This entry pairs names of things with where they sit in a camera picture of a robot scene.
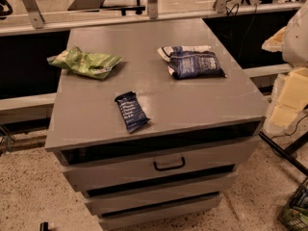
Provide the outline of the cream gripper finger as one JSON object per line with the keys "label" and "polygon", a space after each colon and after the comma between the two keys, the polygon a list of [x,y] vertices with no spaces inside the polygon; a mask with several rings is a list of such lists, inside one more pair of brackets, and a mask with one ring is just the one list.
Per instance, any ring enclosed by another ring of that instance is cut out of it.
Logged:
{"label": "cream gripper finger", "polygon": [[308,105],[308,68],[300,67],[285,77],[285,83],[270,116],[270,122],[287,128]]}
{"label": "cream gripper finger", "polygon": [[266,39],[262,44],[262,49],[269,52],[281,52],[283,48],[283,38],[286,28],[283,27],[278,30],[273,36]]}

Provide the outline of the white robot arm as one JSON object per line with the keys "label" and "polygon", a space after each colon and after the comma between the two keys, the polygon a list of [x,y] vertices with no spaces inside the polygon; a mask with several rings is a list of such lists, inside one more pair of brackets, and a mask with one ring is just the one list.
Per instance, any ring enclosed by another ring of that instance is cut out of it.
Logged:
{"label": "white robot arm", "polygon": [[283,60],[294,69],[285,77],[269,122],[287,128],[308,105],[308,1],[288,24],[267,39],[262,48],[282,52]]}

